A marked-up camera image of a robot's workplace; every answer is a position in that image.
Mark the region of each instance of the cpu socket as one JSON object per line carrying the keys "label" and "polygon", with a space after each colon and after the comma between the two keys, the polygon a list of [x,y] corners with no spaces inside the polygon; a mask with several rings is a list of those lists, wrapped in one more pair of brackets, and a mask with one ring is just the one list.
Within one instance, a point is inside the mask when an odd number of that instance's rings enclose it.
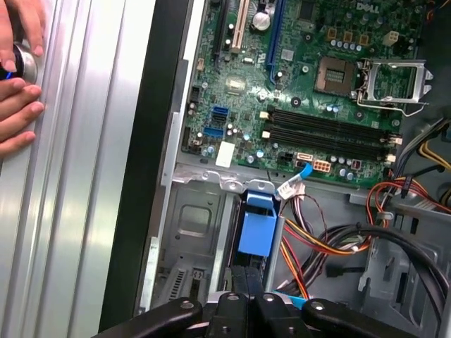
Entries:
{"label": "cpu socket", "polygon": [[315,90],[332,95],[349,96],[352,91],[354,70],[353,63],[324,56],[319,63]]}

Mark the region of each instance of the blue pcie slot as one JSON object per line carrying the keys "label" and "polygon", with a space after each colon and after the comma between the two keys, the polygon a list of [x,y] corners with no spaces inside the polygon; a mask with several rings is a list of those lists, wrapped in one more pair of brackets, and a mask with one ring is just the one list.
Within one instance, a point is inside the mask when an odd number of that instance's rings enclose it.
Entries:
{"label": "blue pcie slot", "polygon": [[274,67],[276,65],[276,52],[279,41],[280,31],[282,28],[283,14],[285,12],[286,0],[278,0],[276,4],[276,12],[273,19],[273,31],[269,42],[269,50],[266,55],[266,68],[270,70],[270,80],[274,82]]}
{"label": "blue pcie slot", "polygon": [[211,112],[213,114],[218,114],[218,115],[228,115],[228,108],[224,108],[224,107],[218,107],[218,106],[214,106],[213,109],[211,109]]}
{"label": "blue pcie slot", "polygon": [[210,136],[210,137],[223,137],[224,136],[224,130],[217,129],[217,128],[205,127],[204,128],[204,135],[205,136]]}

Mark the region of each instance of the blue sata port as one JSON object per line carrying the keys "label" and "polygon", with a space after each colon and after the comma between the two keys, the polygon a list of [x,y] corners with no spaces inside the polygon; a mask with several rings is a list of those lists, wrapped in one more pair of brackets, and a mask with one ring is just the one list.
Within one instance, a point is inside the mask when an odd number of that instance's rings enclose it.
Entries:
{"label": "blue sata port", "polygon": [[224,130],[216,129],[216,128],[210,128],[210,127],[205,127],[204,128],[204,135],[205,136],[210,136],[210,137],[220,137],[220,138],[222,138],[224,136]]}
{"label": "blue sata port", "polygon": [[211,109],[211,112],[213,114],[227,116],[228,115],[228,108],[214,106],[213,109]]}

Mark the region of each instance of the knob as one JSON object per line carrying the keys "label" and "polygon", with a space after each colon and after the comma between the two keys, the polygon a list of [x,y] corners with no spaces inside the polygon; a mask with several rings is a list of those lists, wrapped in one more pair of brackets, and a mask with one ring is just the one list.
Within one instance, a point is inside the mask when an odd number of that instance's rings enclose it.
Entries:
{"label": "knob", "polygon": [[13,47],[14,56],[16,57],[17,72],[7,72],[0,66],[0,80],[21,77],[30,84],[36,83],[37,80],[37,64],[30,50],[22,44],[15,43]]}

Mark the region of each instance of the dell logo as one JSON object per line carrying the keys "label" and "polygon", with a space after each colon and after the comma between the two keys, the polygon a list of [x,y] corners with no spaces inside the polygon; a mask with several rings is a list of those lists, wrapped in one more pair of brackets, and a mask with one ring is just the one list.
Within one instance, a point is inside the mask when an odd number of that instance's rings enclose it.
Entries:
{"label": "dell logo", "polygon": [[363,4],[362,2],[357,2],[357,10],[379,14],[379,6]]}

